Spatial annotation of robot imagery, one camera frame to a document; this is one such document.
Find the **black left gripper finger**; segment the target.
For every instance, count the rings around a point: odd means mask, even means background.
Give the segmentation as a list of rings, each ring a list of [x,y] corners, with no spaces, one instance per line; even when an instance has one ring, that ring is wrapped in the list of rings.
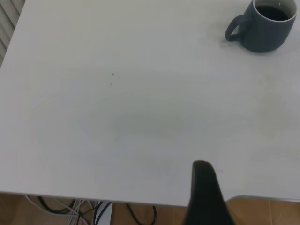
[[[197,160],[192,166],[191,194],[184,225],[233,225],[213,166]]]

